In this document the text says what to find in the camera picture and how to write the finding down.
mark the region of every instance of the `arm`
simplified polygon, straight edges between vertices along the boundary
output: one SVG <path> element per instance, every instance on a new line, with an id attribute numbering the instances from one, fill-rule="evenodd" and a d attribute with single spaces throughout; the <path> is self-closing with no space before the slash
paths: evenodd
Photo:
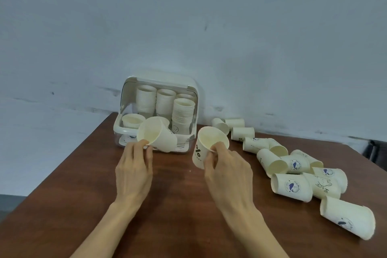
<path id="1" fill-rule="evenodd" d="M 253 203 L 253 171 L 236 151 L 221 142 L 204 161 L 205 179 L 216 206 L 253 258 L 288 258 Z"/>
<path id="2" fill-rule="evenodd" d="M 70 258 L 110 258 L 145 197 L 152 183 L 152 146 L 148 142 L 128 143 L 116 167 L 116 200 Z"/>

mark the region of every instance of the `storage box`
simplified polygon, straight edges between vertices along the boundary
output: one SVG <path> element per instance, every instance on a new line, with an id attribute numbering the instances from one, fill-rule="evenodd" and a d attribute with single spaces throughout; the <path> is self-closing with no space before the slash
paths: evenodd
<path id="1" fill-rule="evenodd" d="M 196 82 L 187 76 L 164 73 L 160 71 L 142 71 L 126 79 L 122 87 L 119 114 L 114 122 L 114 140 L 119 146 L 126 146 L 128 142 L 137 142 L 138 129 L 125 128 L 122 116 L 128 113 L 137 113 L 136 88 L 140 85 L 150 85 L 157 89 L 171 89 L 177 94 L 190 94 L 196 98 L 195 110 L 189 135 L 177 134 L 177 147 L 175 152 L 186 153 L 196 138 L 197 120 L 199 111 L 199 91 Z"/>

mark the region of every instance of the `person's left hand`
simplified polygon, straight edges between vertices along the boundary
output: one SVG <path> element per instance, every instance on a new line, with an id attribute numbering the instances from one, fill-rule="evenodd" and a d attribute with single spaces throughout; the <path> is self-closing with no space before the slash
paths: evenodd
<path id="1" fill-rule="evenodd" d="M 147 140 L 127 143 L 116 167 L 117 197 L 115 203 L 140 207 L 151 188 L 153 147 L 144 153 Z"/>

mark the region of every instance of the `table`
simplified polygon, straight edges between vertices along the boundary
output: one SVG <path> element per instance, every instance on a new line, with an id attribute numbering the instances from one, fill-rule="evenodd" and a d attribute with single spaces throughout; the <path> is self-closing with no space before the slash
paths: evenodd
<path id="1" fill-rule="evenodd" d="M 67 258 L 115 198 L 114 168 L 123 152 L 113 142 L 111 114 L 0 224 L 0 256 Z M 256 156 L 230 141 L 251 164 L 254 203 L 290 257 L 385 257 L 387 173 L 346 145 L 270 136 L 348 176 L 342 199 L 370 207 L 376 232 L 363 241 L 320 216 L 320 200 L 276 195 Z M 114 257 L 246 257 L 187 154 L 156 152 L 151 191 L 129 224 Z"/>

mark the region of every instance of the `wall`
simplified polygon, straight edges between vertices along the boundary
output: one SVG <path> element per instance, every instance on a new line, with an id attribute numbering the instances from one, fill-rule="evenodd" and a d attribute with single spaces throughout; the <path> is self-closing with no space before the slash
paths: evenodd
<path id="1" fill-rule="evenodd" d="M 190 75 L 201 121 L 387 140 L 386 0 L 0 0 L 0 194 L 29 194 L 139 67 Z"/>

